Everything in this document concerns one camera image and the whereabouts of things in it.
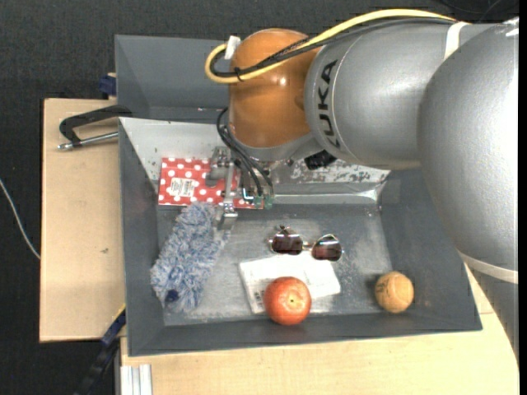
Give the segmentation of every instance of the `gray tray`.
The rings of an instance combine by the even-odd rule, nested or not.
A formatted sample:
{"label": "gray tray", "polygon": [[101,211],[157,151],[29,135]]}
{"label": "gray tray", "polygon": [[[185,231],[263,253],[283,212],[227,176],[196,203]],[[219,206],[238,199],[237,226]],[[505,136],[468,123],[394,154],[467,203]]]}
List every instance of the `gray tray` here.
{"label": "gray tray", "polygon": [[[382,183],[360,184],[365,187],[357,187],[351,178],[337,185],[315,179],[291,186],[287,177],[294,174],[282,166],[278,175],[289,197],[271,210],[240,211],[200,306],[191,314],[164,311],[150,287],[149,271],[180,210],[157,205],[156,180],[162,156],[210,156],[219,144],[210,123],[225,104],[225,90],[215,90],[218,94],[212,98],[210,90],[205,91],[211,85],[201,73],[185,80],[190,67],[203,67],[205,49],[214,44],[195,39],[118,39],[119,103],[137,117],[158,119],[164,113],[170,119],[119,122],[130,355],[481,329],[464,264],[443,231],[419,170],[392,172],[385,184],[383,177]],[[207,101],[205,107],[196,101],[200,95]],[[203,109],[207,114],[189,123]],[[292,188],[316,197],[291,203]],[[284,223],[307,239],[335,233],[346,252],[334,264],[342,292],[331,296],[329,312],[311,315],[294,327],[251,314],[238,273],[240,261],[269,255],[269,233]],[[379,309],[373,298],[376,279],[392,269],[408,275],[416,292],[412,306],[398,315]]]}

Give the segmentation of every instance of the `red polka dot box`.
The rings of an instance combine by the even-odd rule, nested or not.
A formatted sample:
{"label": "red polka dot box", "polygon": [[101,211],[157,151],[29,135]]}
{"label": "red polka dot box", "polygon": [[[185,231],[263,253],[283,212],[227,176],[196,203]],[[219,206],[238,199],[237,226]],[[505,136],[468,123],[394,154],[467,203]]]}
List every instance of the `red polka dot box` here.
{"label": "red polka dot box", "polygon": [[[196,201],[215,205],[223,202],[225,180],[219,179],[215,186],[207,186],[205,178],[210,170],[209,159],[163,158],[159,179],[159,204],[187,206]],[[235,170],[232,189],[238,188],[239,180],[240,172]],[[235,198],[234,207],[254,209],[254,205],[243,198]]]}

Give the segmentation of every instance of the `white object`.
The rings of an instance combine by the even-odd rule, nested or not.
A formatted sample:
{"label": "white object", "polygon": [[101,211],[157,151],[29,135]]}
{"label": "white object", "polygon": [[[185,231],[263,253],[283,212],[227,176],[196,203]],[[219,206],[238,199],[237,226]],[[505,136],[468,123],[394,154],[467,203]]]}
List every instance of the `white object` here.
{"label": "white object", "polygon": [[225,60],[231,60],[234,52],[241,43],[241,38],[238,36],[231,35],[227,41],[227,48],[225,49]]}
{"label": "white object", "polygon": [[122,365],[121,395],[152,395],[152,367],[150,365]]}
{"label": "white object", "polygon": [[121,395],[133,395],[133,367],[121,366]]}
{"label": "white object", "polygon": [[311,312],[330,310],[328,295],[340,293],[340,283],[328,260],[316,260],[309,251],[291,256],[280,254],[270,258],[240,263],[240,274],[247,291],[250,308],[261,314],[264,308],[264,292],[267,285],[279,277],[295,277],[302,280],[310,290]]}
{"label": "white object", "polygon": [[152,395],[152,366],[139,366],[139,380],[141,382],[141,395]]}

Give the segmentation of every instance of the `white paper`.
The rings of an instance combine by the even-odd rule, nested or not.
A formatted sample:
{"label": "white paper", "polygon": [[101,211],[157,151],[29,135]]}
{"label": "white paper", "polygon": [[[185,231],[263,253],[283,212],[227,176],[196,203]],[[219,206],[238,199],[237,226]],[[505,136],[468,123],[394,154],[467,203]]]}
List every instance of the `white paper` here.
{"label": "white paper", "polygon": [[307,285],[311,294],[313,313],[329,311],[331,299],[328,295],[340,293],[340,283],[331,262],[313,259],[306,250],[297,256],[279,254],[270,258],[242,262],[240,274],[254,314],[265,311],[263,302],[265,288],[279,277],[295,277]]}

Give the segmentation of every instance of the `metal clamp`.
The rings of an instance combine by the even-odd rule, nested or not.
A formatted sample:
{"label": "metal clamp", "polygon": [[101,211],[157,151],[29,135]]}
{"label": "metal clamp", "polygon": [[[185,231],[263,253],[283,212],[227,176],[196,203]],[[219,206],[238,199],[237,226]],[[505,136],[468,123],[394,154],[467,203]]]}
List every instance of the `metal clamp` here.
{"label": "metal clamp", "polygon": [[58,145],[58,149],[73,149],[90,143],[100,142],[117,137],[118,133],[112,132],[100,136],[88,137],[87,139],[81,139],[73,130],[74,128],[78,128],[86,124],[100,122],[101,120],[111,119],[113,117],[132,117],[132,112],[122,105],[112,105],[111,107],[96,109],[88,113],[65,118],[60,123],[58,130],[69,140],[69,142]]}

